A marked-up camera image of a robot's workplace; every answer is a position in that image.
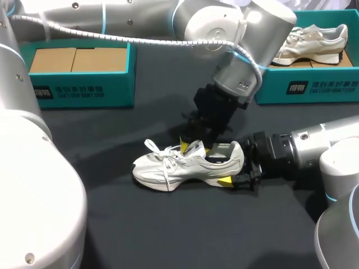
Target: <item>white cable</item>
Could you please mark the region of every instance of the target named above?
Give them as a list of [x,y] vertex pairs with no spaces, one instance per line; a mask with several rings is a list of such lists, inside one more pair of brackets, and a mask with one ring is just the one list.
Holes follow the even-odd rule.
[[[39,25],[43,25],[42,20],[38,18],[32,18],[28,16],[22,16],[22,15],[13,15],[11,16],[12,20],[22,20],[22,21],[30,21]],[[175,40],[155,40],[155,39],[142,39],[142,38],[128,38],[125,36],[115,36],[115,35],[103,35],[103,34],[97,34],[97,33],[91,33],[87,31],[80,31],[80,30],[74,30],[69,29],[66,27],[59,26],[58,24],[55,24],[51,21],[47,22],[49,29],[53,29],[55,31],[59,31],[62,33],[70,34],[70,35],[76,35],[80,36],[82,38],[95,38],[95,39],[105,39],[105,40],[112,40],[112,41],[118,41],[123,43],[133,43],[133,44],[148,44],[148,45],[165,45],[165,46],[174,46],[174,47],[197,47],[197,46],[208,46],[208,45],[221,45],[221,46],[227,46],[229,48],[235,47],[236,52],[242,54],[248,61],[250,62],[250,65],[252,65],[255,76],[257,78],[257,84],[250,94],[253,96],[257,90],[262,85],[262,74],[253,60],[253,58],[250,56],[250,54],[243,49],[238,44],[234,44],[230,41],[224,41],[224,40],[195,40],[195,41],[175,41]]]
[[51,39],[49,22],[46,19],[44,12],[39,12],[39,17],[42,20],[42,25],[44,26],[45,40],[49,42]]
[[232,52],[236,49],[236,44],[239,44],[239,42],[243,39],[245,32],[247,30],[247,21],[242,18],[242,10],[239,6],[236,4],[233,5],[234,8],[238,11],[238,24],[237,24],[237,31],[236,36],[234,37],[233,45],[229,49],[229,52]]

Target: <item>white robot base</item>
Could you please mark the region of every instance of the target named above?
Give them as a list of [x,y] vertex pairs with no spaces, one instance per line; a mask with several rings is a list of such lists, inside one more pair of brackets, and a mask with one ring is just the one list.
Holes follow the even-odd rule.
[[0,269],[78,269],[87,214],[80,177],[18,115],[0,115],[0,149]]

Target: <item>shoe tongue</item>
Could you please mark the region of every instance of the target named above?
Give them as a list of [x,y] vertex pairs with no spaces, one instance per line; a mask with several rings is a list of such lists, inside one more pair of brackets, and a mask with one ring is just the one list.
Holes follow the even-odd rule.
[[202,158],[206,157],[206,149],[201,140],[192,142],[183,153],[184,157],[199,156]]

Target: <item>shoelace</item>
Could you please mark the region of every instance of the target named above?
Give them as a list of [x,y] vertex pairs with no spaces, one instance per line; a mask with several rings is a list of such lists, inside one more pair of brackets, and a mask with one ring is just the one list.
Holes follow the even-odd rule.
[[292,31],[289,33],[287,39],[284,41],[282,47],[279,50],[280,54],[279,54],[278,58],[281,58],[284,48],[286,47],[286,44],[290,44],[293,41],[298,41],[298,40],[304,39],[304,37],[302,36],[302,30],[303,29],[300,27],[294,27],[292,29]]
[[169,180],[168,180],[167,169],[169,169],[171,167],[171,165],[174,165],[174,163],[183,164],[185,162],[185,160],[187,159],[180,153],[180,151],[174,150],[176,148],[179,148],[180,146],[175,146],[175,147],[169,146],[169,147],[166,147],[164,150],[160,150],[156,146],[156,144],[150,139],[145,140],[145,145],[150,150],[152,150],[152,152],[155,153],[160,160],[162,160],[164,179],[166,180],[167,187],[171,186],[171,184],[169,183]]

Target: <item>logo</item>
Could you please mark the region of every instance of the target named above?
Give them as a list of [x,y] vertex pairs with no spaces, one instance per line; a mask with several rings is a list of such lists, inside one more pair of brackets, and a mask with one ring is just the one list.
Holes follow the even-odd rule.
[[288,85],[287,94],[304,94],[308,81],[291,81]]
[[54,99],[49,86],[34,86],[37,99]]

